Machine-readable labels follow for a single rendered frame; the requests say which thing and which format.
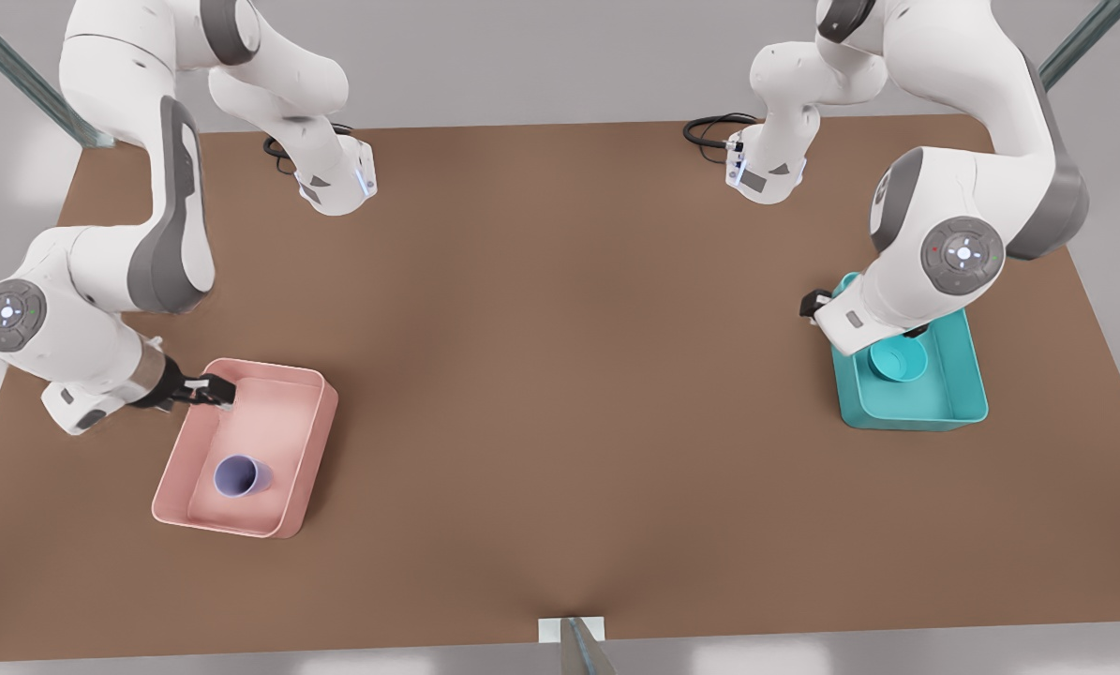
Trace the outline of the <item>pink plastic box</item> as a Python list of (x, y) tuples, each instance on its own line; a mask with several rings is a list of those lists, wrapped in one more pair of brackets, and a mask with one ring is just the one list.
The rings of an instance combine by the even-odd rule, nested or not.
[[(336, 418), (337, 391), (321, 373), (290, 365), (218, 358), (205, 371), (235, 384), (235, 402), (228, 411), (188, 410), (153, 495), (153, 518), (212, 533), (293, 537)], [(241, 499), (218, 495), (213, 474), (228, 456), (271, 467), (271, 486)]]

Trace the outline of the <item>teal bowl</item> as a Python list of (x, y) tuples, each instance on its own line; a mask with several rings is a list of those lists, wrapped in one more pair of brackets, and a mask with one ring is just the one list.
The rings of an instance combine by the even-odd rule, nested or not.
[(907, 383), (927, 371), (928, 351), (916, 337), (885, 338), (868, 347), (869, 368), (878, 379)]

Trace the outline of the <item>lavender cup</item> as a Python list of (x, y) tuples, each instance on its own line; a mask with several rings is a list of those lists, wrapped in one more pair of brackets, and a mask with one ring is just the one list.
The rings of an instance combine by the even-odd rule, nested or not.
[(271, 467), (251, 456), (228, 456), (214, 469), (216, 493), (230, 499), (241, 499), (265, 491), (273, 480)]

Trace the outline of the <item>teal plastic box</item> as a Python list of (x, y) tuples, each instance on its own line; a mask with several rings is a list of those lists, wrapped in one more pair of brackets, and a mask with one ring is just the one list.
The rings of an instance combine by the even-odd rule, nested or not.
[(988, 401), (965, 311), (928, 324), (918, 338), (928, 351), (927, 371), (913, 382), (878, 379), (868, 349), (832, 350), (841, 418), (848, 426), (949, 431), (984, 420)]

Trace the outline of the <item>silver frame post with foot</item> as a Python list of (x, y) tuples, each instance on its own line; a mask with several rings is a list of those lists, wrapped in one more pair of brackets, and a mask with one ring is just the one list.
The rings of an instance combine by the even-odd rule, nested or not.
[(556, 643), (560, 675), (617, 675), (604, 650), (605, 619), (542, 618), (536, 621), (538, 643)]

